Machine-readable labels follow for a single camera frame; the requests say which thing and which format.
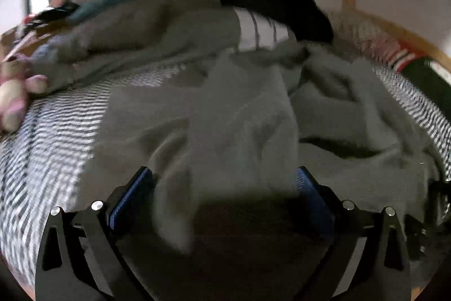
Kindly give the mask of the dark green zip hoodie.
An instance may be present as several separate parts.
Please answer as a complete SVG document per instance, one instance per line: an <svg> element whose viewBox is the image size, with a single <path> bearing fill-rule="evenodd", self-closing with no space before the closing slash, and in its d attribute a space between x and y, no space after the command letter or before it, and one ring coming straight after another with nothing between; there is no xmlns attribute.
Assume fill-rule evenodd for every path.
<svg viewBox="0 0 451 301"><path fill-rule="evenodd" d="M299 166L363 209L390 205L418 220L429 183L445 177L433 141L370 62L318 45L227 53L180 85L113 88L76 207L107 198L140 166L158 178L147 207L156 232L183 253L196 216L294 196Z"/></svg>

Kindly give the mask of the black white checkered bedsheet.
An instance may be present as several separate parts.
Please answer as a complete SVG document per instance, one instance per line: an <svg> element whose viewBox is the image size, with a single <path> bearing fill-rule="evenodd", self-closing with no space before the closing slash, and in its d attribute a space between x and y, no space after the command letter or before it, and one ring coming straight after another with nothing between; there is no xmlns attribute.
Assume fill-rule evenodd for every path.
<svg viewBox="0 0 451 301"><path fill-rule="evenodd" d="M372 67L392 97L425 130L450 178L450 123L421 93L384 67ZM142 72L58 93L32 104L25 123L1 141L1 253L21 284L35 285L38 248L50 210L76 207L79 178L92 158L93 145L115 87L180 85L183 76L207 70L196 66ZM179 254L183 253L163 244Z"/></svg>

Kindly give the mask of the pink plush bear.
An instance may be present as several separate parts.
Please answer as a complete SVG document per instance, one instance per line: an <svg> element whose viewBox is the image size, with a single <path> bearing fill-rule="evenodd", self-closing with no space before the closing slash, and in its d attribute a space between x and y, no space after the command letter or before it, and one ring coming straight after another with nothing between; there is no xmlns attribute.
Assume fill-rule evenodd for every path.
<svg viewBox="0 0 451 301"><path fill-rule="evenodd" d="M16 132L28 111L30 95L47 90L47 77L28 75L29 58L16 53L1 62L1 133Z"/></svg>

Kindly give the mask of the hello kitty pillow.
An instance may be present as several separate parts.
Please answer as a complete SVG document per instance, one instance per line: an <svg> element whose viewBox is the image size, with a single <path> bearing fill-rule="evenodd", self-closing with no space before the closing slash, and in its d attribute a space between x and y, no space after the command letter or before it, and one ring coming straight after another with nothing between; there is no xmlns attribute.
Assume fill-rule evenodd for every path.
<svg viewBox="0 0 451 301"><path fill-rule="evenodd" d="M433 70L428 56L410 62L401 74L450 118L450 84Z"/></svg>

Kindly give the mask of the red striped pillow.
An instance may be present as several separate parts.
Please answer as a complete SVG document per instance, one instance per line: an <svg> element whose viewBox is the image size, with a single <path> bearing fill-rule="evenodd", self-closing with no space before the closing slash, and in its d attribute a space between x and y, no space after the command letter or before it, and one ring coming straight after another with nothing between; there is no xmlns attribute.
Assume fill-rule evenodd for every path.
<svg viewBox="0 0 451 301"><path fill-rule="evenodd" d="M422 50L391 37L388 34L379 34L360 43L360 50L367 57L381 63L395 72L401 72L410 63L426 56Z"/></svg>

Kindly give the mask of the grey folded duvet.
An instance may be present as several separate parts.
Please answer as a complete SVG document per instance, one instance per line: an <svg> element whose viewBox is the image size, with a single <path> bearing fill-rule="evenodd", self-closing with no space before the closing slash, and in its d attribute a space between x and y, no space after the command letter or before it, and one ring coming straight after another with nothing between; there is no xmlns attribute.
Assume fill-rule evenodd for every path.
<svg viewBox="0 0 451 301"><path fill-rule="evenodd" d="M30 71L49 92L237 48L238 17L219 0L131 0L52 37Z"/></svg>

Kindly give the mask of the clutter on headboard shelf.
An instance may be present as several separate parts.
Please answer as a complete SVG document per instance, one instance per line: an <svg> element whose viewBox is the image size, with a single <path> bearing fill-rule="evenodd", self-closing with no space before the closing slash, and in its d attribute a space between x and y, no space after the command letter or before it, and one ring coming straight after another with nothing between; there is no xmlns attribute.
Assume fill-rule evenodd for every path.
<svg viewBox="0 0 451 301"><path fill-rule="evenodd" d="M67 19L80 5L73 0L50 0L42 12L29 14L15 31L15 40L21 40L33 30L44 34L67 25Z"/></svg>

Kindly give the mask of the teal pillow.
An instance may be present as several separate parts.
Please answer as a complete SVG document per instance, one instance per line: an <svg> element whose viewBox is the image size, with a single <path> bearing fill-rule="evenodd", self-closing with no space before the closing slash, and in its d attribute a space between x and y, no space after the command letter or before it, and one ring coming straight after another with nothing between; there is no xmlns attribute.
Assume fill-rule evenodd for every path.
<svg viewBox="0 0 451 301"><path fill-rule="evenodd" d="M89 20L100 13L116 5L120 5L131 0L89 0L83 3L78 9L66 18L69 25L78 25Z"/></svg>

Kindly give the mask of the white striped garment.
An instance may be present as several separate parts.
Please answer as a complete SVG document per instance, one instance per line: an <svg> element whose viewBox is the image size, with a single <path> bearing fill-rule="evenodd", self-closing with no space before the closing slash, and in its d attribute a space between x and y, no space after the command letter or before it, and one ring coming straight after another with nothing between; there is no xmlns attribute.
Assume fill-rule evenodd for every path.
<svg viewBox="0 0 451 301"><path fill-rule="evenodd" d="M273 50L293 37L289 27L244 8L234 8L240 27L238 52Z"/></svg>

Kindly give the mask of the black fuzzy garment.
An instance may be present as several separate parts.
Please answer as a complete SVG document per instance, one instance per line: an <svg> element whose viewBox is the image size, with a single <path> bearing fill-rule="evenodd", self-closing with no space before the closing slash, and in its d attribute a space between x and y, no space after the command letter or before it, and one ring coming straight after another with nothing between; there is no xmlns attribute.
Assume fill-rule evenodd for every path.
<svg viewBox="0 0 451 301"><path fill-rule="evenodd" d="M298 41L331 45L333 27L314 0L220 0L221 5L244 8L293 31Z"/></svg>

